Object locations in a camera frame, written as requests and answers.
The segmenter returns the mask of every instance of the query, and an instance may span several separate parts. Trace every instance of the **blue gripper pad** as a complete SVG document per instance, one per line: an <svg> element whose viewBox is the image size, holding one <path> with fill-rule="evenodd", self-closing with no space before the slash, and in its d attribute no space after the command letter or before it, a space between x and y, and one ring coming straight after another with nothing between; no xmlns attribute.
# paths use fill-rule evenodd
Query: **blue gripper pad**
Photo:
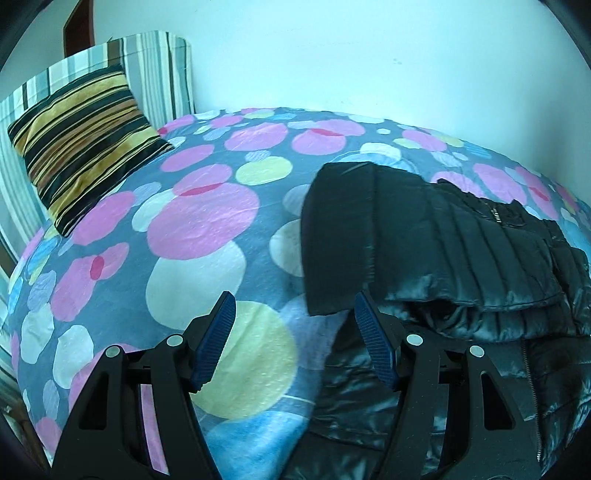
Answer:
<svg viewBox="0 0 591 480"><path fill-rule="evenodd" d="M211 381L236 319L234 296L230 292L225 292L221 300L221 304L218 301L213 308L210 314L213 315L213 319L195 351L195 368L191 375L191 383L197 391Z"/></svg>
<svg viewBox="0 0 591 480"><path fill-rule="evenodd" d="M379 324L378 313L362 293L355 296L355 320L376 375L382 383L393 390L398 384L398 374L394 368L395 352Z"/></svg>

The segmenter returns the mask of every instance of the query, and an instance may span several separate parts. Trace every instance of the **striped headboard cover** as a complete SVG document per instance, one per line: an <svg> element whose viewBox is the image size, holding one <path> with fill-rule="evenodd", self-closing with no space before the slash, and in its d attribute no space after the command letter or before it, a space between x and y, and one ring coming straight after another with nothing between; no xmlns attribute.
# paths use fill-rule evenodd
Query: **striped headboard cover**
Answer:
<svg viewBox="0 0 591 480"><path fill-rule="evenodd" d="M0 329L8 277L28 241L47 219L7 128L25 110L72 80L115 64L124 66L131 92L156 129L195 113L191 47L185 39L162 31L131 35L81 51L36 75L0 102ZM0 337L0 398L5 397L2 390L10 384L3 382L5 344Z"/></svg>

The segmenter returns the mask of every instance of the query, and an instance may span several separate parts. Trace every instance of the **black puffer jacket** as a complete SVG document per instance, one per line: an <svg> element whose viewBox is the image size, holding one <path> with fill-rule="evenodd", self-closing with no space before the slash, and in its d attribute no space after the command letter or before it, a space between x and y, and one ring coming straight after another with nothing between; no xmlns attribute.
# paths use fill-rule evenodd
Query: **black puffer jacket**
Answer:
<svg viewBox="0 0 591 480"><path fill-rule="evenodd" d="M304 204L302 257L312 314L350 309L369 287L382 311L439 332L442 342L480 342L510 385L543 471L586 419L589 267L555 222L388 167L329 164ZM397 400L349 320L284 477L368 478ZM427 471L439 462L446 406L440 386Z"/></svg>

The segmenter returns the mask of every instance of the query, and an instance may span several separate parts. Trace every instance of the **metal pin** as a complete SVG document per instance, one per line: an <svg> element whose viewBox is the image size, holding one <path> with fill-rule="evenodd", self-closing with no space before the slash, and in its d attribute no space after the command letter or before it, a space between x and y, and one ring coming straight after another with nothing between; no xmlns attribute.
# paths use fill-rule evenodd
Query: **metal pin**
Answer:
<svg viewBox="0 0 591 480"><path fill-rule="evenodd" d="M423 343L423 337L416 333L411 333L407 336L407 342L414 346L419 346Z"/></svg>
<svg viewBox="0 0 591 480"><path fill-rule="evenodd" d="M472 345L470 347L470 353L478 358L482 358L484 356L484 350L481 346Z"/></svg>
<svg viewBox="0 0 591 480"><path fill-rule="evenodd" d="M181 335L171 335L166 339L166 345L168 346L179 346L181 343L183 343Z"/></svg>
<svg viewBox="0 0 591 480"><path fill-rule="evenodd" d="M105 351L105 355L108 356L109 358L114 358L117 355L119 355L119 352L121 351L121 348L119 348L116 345L110 346L106 351Z"/></svg>

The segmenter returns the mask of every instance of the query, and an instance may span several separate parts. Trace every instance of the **pink circle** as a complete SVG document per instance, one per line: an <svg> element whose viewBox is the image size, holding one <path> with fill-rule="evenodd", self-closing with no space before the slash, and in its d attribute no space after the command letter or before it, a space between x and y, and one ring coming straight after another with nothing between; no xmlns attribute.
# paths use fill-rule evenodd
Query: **pink circle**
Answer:
<svg viewBox="0 0 591 480"><path fill-rule="evenodd" d="M513 200L517 200L522 205L527 203L527 195L521 185L507 175L505 171L484 163L477 163L474 165L474 172L501 201L511 203Z"/></svg>
<svg viewBox="0 0 591 480"><path fill-rule="evenodd" d="M103 266L100 271L99 280L106 280L111 278L123 265L129 253L129 244L121 242L113 245L101 253L100 257L103 259Z"/></svg>
<svg viewBox="0 0 591 480"><path fill-rule="evenodd" d="M244 117L241 115L228 115L228 116L221 116L218 118L214 118L209 124L212 128L223 128L223 127L230 127L231 125L236 125L242 121Z"/></svg>
<svg viewBox="0 0 591 480"><path fill-rule="evenodd" d="M306 130L291 141L291 148L305 155L329 155L341 151L347 139L334 132L322 129Z"/></svg>
<svg viewBox="0 0 591 480"><path fill-rule="evenodd" d="M555 185L556 185L556 191L563 198L565 203L570 205L575 212L578 212L580 210L579 204L573 198L573 196L570 194L570 192L567 189L565 189L562 185L559 185L557 183Z"/></svg>
<svg viewBox="0 0 591 480"><path fill-rule="evenodd" d="M316 122L316 126L346 137L359 137L365 133L365 128L363 128L363 126L351 120L320 120L319 122Z"/></svg>
<svg viewBox="0 0 591 480"><path fill-rule="evenodd" d="M246 230L258 207L252 190L233 183L176 197L150 223L148 246L154 255L172 260L204 257Z"/></svg>
<svg viewBox="0 0 591 480"><path fill-rule="evenodd" d="M438 138L426 134L425 132L420 132L418 130L405 130L402 132L402 136L409 140L415 141L425 150L429 150L429 152L443 152L447 150L447 145L445 142L442 142Z"/></svg>
<svg viewBox="0 0 591 480"><path fill-rule="evenodd" d="M482 189L461 173L456 173L454 171L439 171L431 178L431 183L437 183L437 180L439 179L450 181L463 192L473 193L478 198L486 198Z"/></svg>
<svg viewBox="0 0 591 480"><path fill-rule="evenodd" d="M117 192L102 199L76 225L72 243L90 245L109 235L134 204L133 192Z"/></svg>
<svg viewBox="0 0 591 480"><path fill-rule="evenodd" d="M558 220L558 213L551 201L552 195L542 181L532 172L521 166L516 167L515 171L524 179L525 184L530 190L531 197L534 199L535 204L540 207L540 210L542 210L548 218Z"/></svg>
<svg viewBox="0 0 591 480"><path fill-rule="evenodd" d="M187 148L186 150L181 150L178 153L170 155L160 165L160 170L166 172L179 171L208 158L212 153L213 145L211 144Z"/></svg>
<svg viewBox="0 0 591 480"><path fill-rule="evenodd" d="M35 424L35 430L47 451L52 455L55 454L61 437L61 430L56 421L49 417L43 417Z"/></svg>
<svg viewBox="0 0 591 480"><path fill-rule="evenodd" d="M285 125L265 122L234 132L224 145L232 151L265 150L280 144L286 136Z"/></svg>
<svg viewBox="0 0 591 480"><path fill-rule="evenodd" d="M158 133L160 135L165 135L168 132L171 132L172 130L175 130L177 128L186 127L187 125L191 125L194 121L195 121L195 117L193 115L185 115L185 116L182 116L181 118L177 118L175 120L172 120L171 122L168 122L162 128L158 129Z"/></svg>
<svg viewBox="0 0 591 480"><path fill-rule="evenodd" d="M11 364L14 374L18 377L18 360L21 357L21 342L18 340L17 332L10 337Z"/></svg>
<svg viewBox="0 0 591 480"><path fill-rule="evenodd" d="M131 345L127 345L126 343L117 343L117 345L119 345L123 349L123 351L126 353L137 352L139 350L139 348L136 348ZM103 354L103 352L105 351L105 349L106 349L106 347L101 349L93 357L93 359L90 361L90 363L86 364L86 366L82 367L82 369L76 375L74 375L74 377L72 378L72 385L70 386L70 394L68 396L68 404L70 406L70 411L72 411L72 407L74 406L74 403L78 399L78 395L80 395L80 392L82 391L82 387L84 387L84 384L88 380L88 377L92 373L94 367L96 366L97 362L99 361L99 359L100 359L101 355Z"/></svg>
<svg viewBox="0 0 591 480"><path fill-rule="evenodd" d="M173 186L173 193L182 195L195 188L224 183L231 176L232 169L227 165L208 165L185 175Z"/></svg>
<svg viewBox="0 0 591 480"><path fill-rule="evenodd" d="M76 258L57 283L51 297L51 312L61 322L71 322L92 297L96 281L90 269L96 255Z"/></svg>
<svg viewBox="0 0 591 480"><path fill-rule="evenodd" d="M43 238L43 235L45 234L43 228L40 228L37 233L34 235L33 238L31 238L31 241L27 244L27 246L25 247L25 250L22 252L21 255L21 262L26 262L28 260L28 258L31 256L31 254L35 251L35 249L37 248L37 245L39 245L39 242L41 242L41 239Z"/></svg>

